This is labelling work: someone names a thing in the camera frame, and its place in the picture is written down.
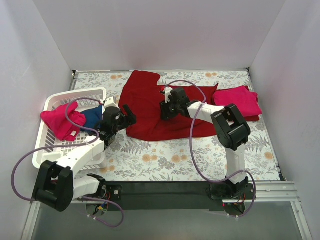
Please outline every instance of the pink towel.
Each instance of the pink towel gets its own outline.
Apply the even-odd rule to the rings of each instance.
[[[213,101],[217,106],[235,104],[244,117],[262,114],[258,105],[258,94],[249,91],[245,86],[216,91],[213,94]]]
[[[65,112],[68,104],[61,105],[53,111],[43,111],[40,117],[44,123],[53,131],[54,135],[60,141],[67,140],[73,142],[80,131],[80,128],[74,126],[66,119]],[[86,123],[86,117],[84,114],[75,111],[78,107],[78,103],[74,102],[68,108],[68,117],[74,123],[83,126]]]

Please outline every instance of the laundry basket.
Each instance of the laundry basket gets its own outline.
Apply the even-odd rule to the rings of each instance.
[[[93,98],[97,100],[105,100],[107,95],[107,91],[104,87],[96,87],[90,89],[83,89],[83,90],[74,90],[74,91],[67,91],[58,93],[55,95],[50,96],[44,105],[44,111],[52,111],[55,110],[57,107],[70,103],[71,101],[78,99],[78,98]],[[80,100],[77,101],[78,108],[76,111],[82,112],[84,110],[95,108],[99,105],[96,101],[91,100]],[[41,147],[50,147],[54,145],[66,145],[67,147],[58,147],[58,148],[48,148],[46,150],[37,151],[33,154],[32,163],[33,165],[39,169],[40,165],[45,161],[49,160],[51,162],[56,161],[57,159],[63,157],[67,153],[71,152],[74,148],[73,144],[80,144],[85,141],[88,133],[80,131],[79,134],[76,136],[75,141],[60,141],[56,138],[55,134],[48,128],[43,120],[40,123],[40,129],[38,133],[38,137],[36,139],[35,148]],[[98,166],[95,165],[95,161],[89,162],[83,170],[86,169],[96,169]]]

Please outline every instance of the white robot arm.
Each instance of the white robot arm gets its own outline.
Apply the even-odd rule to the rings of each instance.
[[[125,115],[115,104],[113,97],[104,102],[102,121],[95,125],[99,139],[90,135],[85,139],[88,144],[79,146],[55,162],[44,161],[39,169],[32,198],[59,212],[64,211],[72,200],[82,196],[100,198],[105,195],[106,181],[94,174],[74,179],[76,174],[92,159],[100,158],[103,167],[106,148],[113,143],[118,131],[136,123],[136,116],[127,105],[123,106]]]
[[[178,114],[193,119],[202,105],[196,119],[214,125],[217,137],[225,148],[228,166],[226,177],[246,169],[245,144],[248,142],[251,130],[236,105],[215,106],[200,101],[190,101],[182,87],[175,89],[166,87],[161,93],[164,94],[164,101],[160,103],[163,120],[172,119]],[[231,186],[233,193],[238,195],[237,192],[248,184],[247,174],[239,173],[226,183]]]

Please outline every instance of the white panel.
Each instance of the white panel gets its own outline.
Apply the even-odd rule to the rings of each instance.
[[[71,69],[243,69],[285,0],[34,0]]]
[[[0,23],[0,238],[17,240],[30,204],[13,193],[11,172],[34,149],[45,101],[68,90],[71,71],[32,0],[1,0]],[[28,157],[15,178],[24,196],[36,177]]]
[[[252,81],[284,176],[320,239],[320,2],[287,0],[252,64]]]

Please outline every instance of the floral pattern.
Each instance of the floral pattern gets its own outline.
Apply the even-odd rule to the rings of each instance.
[[[159,72],[158,85],[174,80],[188,80],[198,86],[214,86],[218,89],[235,88],[242,85],[252,90],[246,71],[195,71]],[[127,72],[80,73],[75,90],[105,87],[107,97],[115,96],[119,102],[122,89],[131,75]],[[187,86],[177,82],[174,85]],[[270,140],[263,120],[248,122],[251,135],[246,146],[246,168],[257,181],[279,181]],[[193,152],[199,169],[212,180],[223,179],[227,173],[227,159],[217,136],[193,138]],[[120,131],[115,142],[105,151],[108,159],[103,169],[82,170],[77,178],[95,173],[107,181],[201,181],[189,149],[189,139],[147,142],[128,137],[126,130]]]

